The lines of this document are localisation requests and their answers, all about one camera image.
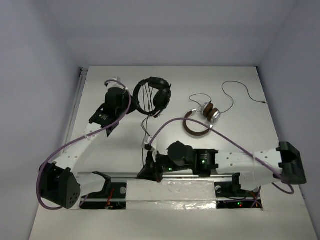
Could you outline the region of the black headphones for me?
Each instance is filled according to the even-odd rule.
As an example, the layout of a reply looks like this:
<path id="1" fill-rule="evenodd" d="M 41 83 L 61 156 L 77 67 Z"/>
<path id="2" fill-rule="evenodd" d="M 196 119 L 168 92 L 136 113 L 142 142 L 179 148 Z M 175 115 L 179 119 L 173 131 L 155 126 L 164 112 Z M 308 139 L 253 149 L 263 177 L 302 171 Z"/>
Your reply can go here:
<path id="1" fill-rule="evenodd" d="M 143 115 L 158 118 L 160 114 L 167 108 L 171 96 L 171 84 L 169 84 L 165 79 L 159 77 L 150 77 L 147 79 L 141 80 L 134 88 L 133 97 L 138 101 L 140 89 L 148 84 L 151 88 L 157 89 L 158 92 L 155 94 L 152 103 L 154 106 L 154 110 L 145 111 L 140 105 L 137 106 L 137 111 Z"/>

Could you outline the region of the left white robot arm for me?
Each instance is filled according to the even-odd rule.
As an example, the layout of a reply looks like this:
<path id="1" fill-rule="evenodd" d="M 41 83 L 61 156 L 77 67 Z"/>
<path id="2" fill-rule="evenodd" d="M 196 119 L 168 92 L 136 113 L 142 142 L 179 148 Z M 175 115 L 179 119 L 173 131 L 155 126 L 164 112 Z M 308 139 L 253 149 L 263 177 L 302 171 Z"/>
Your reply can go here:
<path id="1" fill-rule="evenodd" d="M 78 178 L 81 166 L 121 119 L 135 110 L 133 97 L 125 86 L 108 89 L 105 102 L 91 117 L 83 135 L 57 149 L 40 166 L 36 196 L 43 208 L 54 211 L 80 207 L 82 195 L 89 192 L 92 184 Z"/>

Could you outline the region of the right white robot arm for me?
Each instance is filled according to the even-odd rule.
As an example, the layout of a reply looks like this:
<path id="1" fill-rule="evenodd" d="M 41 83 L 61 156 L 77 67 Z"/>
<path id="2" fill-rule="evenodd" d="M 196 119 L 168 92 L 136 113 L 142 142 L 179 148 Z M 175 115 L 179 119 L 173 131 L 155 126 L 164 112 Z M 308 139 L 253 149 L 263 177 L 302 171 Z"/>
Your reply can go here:
<path id="1" fill-rule="evenodd" d="M 289 185 L 307 183 L 301 154 L 286 141 L 275 149 L 254 153 L 195 149 L 176 141 L 167 148 L 166 155 L 150 150 L 137 179 L 159 183 L 164 174 L 185 170 L 201 178 L 213 174 L 236 176 L 230 189 L 238 197 L 277 181 Z"/>

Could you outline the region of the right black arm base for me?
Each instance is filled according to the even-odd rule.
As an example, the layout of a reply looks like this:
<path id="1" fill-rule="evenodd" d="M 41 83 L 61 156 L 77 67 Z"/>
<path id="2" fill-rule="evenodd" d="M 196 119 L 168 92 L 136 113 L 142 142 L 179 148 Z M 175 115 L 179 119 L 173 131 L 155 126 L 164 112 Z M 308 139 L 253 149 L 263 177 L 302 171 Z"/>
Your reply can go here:
<path id="1" fill-rule="evenodd" d="M 217 209 L 263 209 L 261 189 L 242 189 L 239 173 L 233 174 L 231 180 L 215 182 L 214 189 Z"/>

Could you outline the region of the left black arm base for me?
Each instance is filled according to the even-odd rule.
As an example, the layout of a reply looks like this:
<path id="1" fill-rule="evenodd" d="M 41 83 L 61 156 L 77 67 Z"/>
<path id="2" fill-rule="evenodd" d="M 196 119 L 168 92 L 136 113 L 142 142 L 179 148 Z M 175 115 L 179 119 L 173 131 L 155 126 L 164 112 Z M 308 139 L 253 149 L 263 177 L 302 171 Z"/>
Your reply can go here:
<path id="1" fill-rule="evenodd" d="M 113 182 L 111 176 L 99 171 L 93 171 L 91 175 L 103 179 L 102 187 L 85 194 L 80 200 L 79 208 L 83 210 L 125 210 L 127 181 Z"/>

